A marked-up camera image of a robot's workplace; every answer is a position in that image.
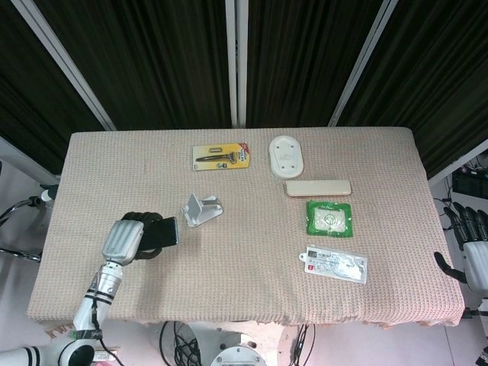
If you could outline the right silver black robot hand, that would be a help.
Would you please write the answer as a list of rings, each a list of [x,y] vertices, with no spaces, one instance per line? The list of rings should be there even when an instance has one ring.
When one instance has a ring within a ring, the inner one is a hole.
[[[475,294],[488,299],[488,213],[464,207],[458,202],[454,209],[444,207],[462,254],[464,270],[452,268],[440,252],[434,252],[441,271],[466,284]]]

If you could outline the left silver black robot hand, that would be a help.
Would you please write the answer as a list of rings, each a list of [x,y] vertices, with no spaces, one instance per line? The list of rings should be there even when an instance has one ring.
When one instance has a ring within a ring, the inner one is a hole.
[[[159,213],[128,212],[117,220],[111,228],[102,255],[108,262],[121,266],[134,260],[155,258],[162,247],[156,242],[157,223],[162,222]]]

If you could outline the black smartphone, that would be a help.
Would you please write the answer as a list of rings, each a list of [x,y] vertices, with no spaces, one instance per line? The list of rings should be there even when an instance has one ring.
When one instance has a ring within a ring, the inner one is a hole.
[[[179,234],[177,218],[163,218],[144,226],[143,236],[140,241],[140,250],[149,252],[176,246],[178,242]]]

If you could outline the round grey robot base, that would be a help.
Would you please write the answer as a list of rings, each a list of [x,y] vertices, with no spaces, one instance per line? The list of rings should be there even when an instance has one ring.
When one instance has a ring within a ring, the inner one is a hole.
[[[233,346],[222,350],[210,366],[267,366],[265,359],[253,348]]]

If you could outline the white folding phone stand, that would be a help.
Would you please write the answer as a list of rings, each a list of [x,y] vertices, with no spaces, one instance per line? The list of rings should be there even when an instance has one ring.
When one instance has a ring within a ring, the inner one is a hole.
[[[216,196],[209,196],[201,200],[195,194],[191,194],[181,212],[188,226],[195,228],[221,215],[223,207]]]

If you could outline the black electronics box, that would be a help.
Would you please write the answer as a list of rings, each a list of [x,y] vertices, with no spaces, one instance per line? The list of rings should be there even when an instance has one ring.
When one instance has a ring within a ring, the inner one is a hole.
[[[488,171],[459,168],[452,173],[453,192],[488,199]]]

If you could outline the razor in yellow blister pack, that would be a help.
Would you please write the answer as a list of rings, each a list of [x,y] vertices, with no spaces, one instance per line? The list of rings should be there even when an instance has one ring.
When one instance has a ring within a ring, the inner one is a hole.
[[[246,169],[250,165],[250,148],[244,143],[211,144],[192,148],[194,171]]]

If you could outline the clear packaged ruler set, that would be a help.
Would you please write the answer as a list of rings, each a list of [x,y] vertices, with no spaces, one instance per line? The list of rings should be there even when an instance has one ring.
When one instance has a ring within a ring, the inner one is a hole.
[[[304,263],[304,272],[310,275],[335,278],[358,284],[366,284],[368,259],[348,252],[308,246],[298,255]]]

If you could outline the green plastic packet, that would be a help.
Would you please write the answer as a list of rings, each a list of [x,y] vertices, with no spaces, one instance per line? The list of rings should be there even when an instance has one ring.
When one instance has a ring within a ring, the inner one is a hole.
[[[308,201],[307,234],[336,238],[353,237],[351,206],[337,202]]]

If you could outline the beige long plastic case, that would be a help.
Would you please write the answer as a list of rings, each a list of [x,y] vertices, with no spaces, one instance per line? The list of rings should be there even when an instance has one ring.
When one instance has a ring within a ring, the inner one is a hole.
[[[290,197],[346,196],[352,193],[349,180],[293,180],[285,182]]]

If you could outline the white oval plastic dish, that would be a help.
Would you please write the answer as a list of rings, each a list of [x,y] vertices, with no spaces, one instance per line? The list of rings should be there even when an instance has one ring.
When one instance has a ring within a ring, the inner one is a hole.
[[[301,146],[291,136],[277,136],[268,147],[271,172],[282,180],[294,179],[303,172],[303,154]]]

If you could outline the dark pleated curtain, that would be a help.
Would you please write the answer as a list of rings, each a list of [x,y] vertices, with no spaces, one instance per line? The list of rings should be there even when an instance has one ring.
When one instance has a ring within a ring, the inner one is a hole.
[[[232,125],[225,0],[34,0],[117,130]],[[246,126],[406,127],[428,176],[488,140],[488,0],[249,0]],[[52,173],[102,124],[0,0],[0,138]]]

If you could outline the white low frame beam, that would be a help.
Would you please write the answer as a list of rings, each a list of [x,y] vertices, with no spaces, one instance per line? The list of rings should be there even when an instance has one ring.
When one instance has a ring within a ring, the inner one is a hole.
[[[462,165],[466,164],[472,159],[476,158],[477,156],[479,156],[479,154],[483,153],[486,150],[488,150],[488,139],[484,140],[482,143],[475,146],[469,152],[454,160],[451,164],[447,165],[440,172],[430,178],[428,180],[429,187],[434,187],[444,178],[448,177],[452,172],[459,169]]]
[[[59,183],[59,178],[2,137],[0,137],[0,160],[6,161],[40,184],[56,185]]]

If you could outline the white slanted frame post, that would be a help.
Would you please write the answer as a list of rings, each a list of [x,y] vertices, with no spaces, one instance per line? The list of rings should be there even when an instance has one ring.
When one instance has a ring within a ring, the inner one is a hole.
[[[84,101],[95,119],[106,131],[116,131],[114,122],[102,106],[91,86],[86,81],[78,66],[37,7],[34,0],[9,0],[27,26],[33,31],[55,64]]]
[[[366,36],[358,57],[336,103],[327,127],[335,127],[349,102],[369,60],[386,28],[399,0],[382,0],[376,17]]]

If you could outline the white upright frame post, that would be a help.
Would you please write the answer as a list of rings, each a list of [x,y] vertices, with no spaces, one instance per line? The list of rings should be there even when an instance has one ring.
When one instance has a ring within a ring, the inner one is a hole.
[[[224,0],[232,128],[246,127],[249,0]]]

